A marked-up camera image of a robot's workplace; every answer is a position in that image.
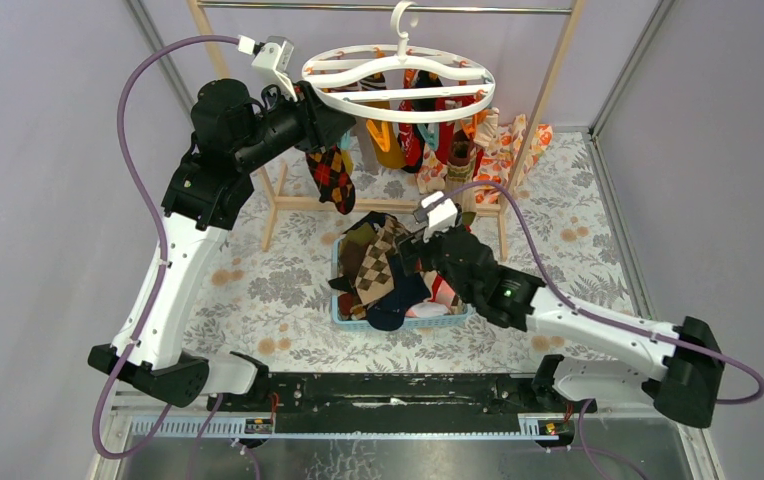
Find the black red yellow argyle sock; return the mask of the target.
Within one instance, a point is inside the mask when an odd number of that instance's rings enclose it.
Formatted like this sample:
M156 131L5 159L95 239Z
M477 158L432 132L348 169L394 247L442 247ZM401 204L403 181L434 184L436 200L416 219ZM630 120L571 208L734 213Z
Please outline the black red yellow argyle sock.
M333 146L325 152L306 153L305 162L321 204L332 204L342 215L351 213L356 202L355 186L342 150Z

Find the beige brown argyle sock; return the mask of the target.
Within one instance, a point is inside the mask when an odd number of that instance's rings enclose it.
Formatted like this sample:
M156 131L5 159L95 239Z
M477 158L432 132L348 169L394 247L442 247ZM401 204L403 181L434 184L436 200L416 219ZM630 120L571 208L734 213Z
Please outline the beige brown argyle sock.
M397 238L407 233L398 219L387 216L368 244L354 282L361 305L374 304L394 289L389 255L396 247Z

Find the white round clip hanger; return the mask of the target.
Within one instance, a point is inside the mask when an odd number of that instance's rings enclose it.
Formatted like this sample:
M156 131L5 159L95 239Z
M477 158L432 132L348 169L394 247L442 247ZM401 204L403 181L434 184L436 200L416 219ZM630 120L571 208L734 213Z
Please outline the white round clip hanger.
M339 47L308 59L301 69L327 106L391 123L437 124L472 116L492 102L494 75L474 60L414 45L413 1L390 16L392 44Z

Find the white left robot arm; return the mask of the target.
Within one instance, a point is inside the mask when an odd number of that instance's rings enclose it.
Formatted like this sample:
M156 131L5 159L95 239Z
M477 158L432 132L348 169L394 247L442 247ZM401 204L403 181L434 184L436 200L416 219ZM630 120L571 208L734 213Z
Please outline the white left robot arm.
M293 90L290 100L270 85L255 99L234 79L199 90L190 147L153 217L159 239L151 265L124 325L91 349L91 367L175 407L219 393L246 411L265 404L261 364L241 354L198 356L182 343L207 267L252 196L252 173L289 149L323 152L355 124L308 83Z

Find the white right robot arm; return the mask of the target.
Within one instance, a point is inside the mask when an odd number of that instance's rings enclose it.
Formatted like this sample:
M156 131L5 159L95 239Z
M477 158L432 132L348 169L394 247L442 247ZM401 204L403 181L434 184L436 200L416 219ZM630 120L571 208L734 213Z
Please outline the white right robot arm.
M543 361L531 386L541 410L555 412L569 400L638 402L689 427L711 426L724 363L705 321L688 316L675 325L563 300L541 278L500 264L464 227L430 239L422 232L399 235L395 253L408 273L439 273L496 327L563 337L621 362Z

